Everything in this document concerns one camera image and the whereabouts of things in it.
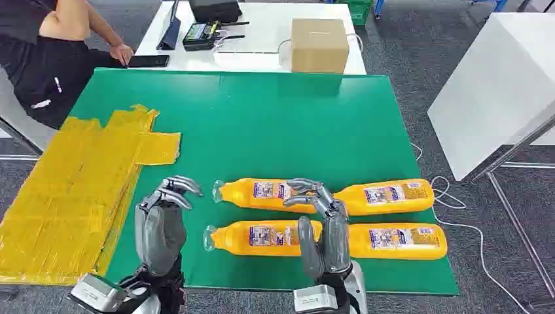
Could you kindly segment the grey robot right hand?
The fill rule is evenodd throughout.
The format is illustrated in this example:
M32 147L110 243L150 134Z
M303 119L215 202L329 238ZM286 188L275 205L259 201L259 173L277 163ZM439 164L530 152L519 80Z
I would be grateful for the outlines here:
M315 240L311 220L306 216L298 219L301 259L306 274L314 282L321 283L326 274L349 270L349 222L344 203L319 181L295 178L286 183L298 194L284 200L284 206L311 205L322 217L322 231L318 240Z

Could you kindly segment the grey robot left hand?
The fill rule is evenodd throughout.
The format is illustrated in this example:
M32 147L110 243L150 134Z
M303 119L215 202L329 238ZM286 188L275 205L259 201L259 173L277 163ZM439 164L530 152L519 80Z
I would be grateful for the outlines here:
M185 197L187 192L203 195L191 178L167 177L135 207L135 249L152 276L167 275L185 244L183 211L193 208Z

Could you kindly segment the person's hand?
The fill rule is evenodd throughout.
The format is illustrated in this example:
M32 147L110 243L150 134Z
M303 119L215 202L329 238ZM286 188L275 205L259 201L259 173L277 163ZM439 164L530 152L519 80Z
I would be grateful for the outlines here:
M110 47L110 55L127 67L134 56L134 51L128 45L120 43Z

